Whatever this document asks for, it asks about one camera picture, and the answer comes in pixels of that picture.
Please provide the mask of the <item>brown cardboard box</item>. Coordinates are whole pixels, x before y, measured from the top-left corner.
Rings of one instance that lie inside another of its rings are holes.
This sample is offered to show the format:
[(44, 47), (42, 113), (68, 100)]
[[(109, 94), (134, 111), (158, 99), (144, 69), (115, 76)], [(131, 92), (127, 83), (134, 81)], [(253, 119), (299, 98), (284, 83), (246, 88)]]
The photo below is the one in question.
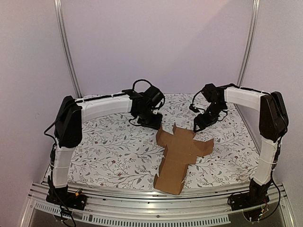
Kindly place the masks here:
[(195, 140), (195, 132), (177, 127), (170, 134), (162, 127), (157, 131), (157, 145), (164, 148), (164, 157), (159, 165), (159, 173), (153, 181), (154, 189), (179, 195), (184, 187), (188, 166), (194, 165), (198, 157), (209, 155), (213, 151), (214, 139)]

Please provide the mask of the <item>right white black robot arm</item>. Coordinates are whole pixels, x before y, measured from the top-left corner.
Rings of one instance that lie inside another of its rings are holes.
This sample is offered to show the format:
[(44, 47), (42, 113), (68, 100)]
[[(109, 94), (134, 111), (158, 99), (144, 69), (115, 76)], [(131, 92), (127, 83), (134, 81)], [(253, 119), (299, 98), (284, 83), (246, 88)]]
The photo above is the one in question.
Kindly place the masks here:
[(264, 92), (235, 84), (215, 86), (206, 84), (202, 90), (209, 106), (201, 112), (195, 104), (190, 109), (198, 115), (194, 118), (194, 132), (200, 132), (219, 121), (220, 112), (227, 110), (227, 104), (236, 104), (259, 112), (259, 133), (261, 152), (257, 170), (250, 181), (249, 192), (245, 195), (248, 206), (255, 206), (266, 195), (273, 182), (272, 173), (280, 155), (281, 141), (289, 124), (286, 107), (280, 92)]

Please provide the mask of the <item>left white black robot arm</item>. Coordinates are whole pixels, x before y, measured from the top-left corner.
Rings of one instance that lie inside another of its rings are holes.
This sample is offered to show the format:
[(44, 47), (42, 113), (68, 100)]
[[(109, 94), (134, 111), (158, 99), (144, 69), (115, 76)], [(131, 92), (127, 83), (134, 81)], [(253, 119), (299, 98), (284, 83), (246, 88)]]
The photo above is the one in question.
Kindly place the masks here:
[(54, 140), (50, 154), (51, 174), (48, 177), (49, 195), (60, 205), (70, 202), (68, 172), (72, 154), (82, 141), (82, 125), (95, 118), (120, 113), (130, 113), (138, 126), (158, 130), (162, 114), (158, 112), (165, 104), (165, 95), (154, 85), (144, 92), (134, 88), (120, 93), (93, 98), (66, 96), (59, 108), (55, 121)]

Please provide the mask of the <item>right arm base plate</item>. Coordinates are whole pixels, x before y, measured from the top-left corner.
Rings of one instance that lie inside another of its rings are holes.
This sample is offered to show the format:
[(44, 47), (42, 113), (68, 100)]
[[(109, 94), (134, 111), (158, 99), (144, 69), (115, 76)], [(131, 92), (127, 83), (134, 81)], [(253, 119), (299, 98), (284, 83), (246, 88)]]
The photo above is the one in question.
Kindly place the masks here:
[(268, 202), (269, 197), (267, 194), (261, 197), (250, 197), (248, 192), (232, 193), (227, 200), (227, 204), (231, 207), (232, 211), (258, 206)]

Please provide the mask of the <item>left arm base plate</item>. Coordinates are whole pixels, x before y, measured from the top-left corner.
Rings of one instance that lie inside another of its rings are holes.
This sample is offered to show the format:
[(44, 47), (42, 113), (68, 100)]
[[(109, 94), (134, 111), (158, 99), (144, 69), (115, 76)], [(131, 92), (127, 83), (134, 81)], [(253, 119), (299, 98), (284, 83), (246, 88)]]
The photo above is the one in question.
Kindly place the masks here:
[(68, 192), (66, 189), (49, 190), (46, 201), (56, 205), (66, 206), (71, 209), (84, 210), (88, 197), (82, 193)]

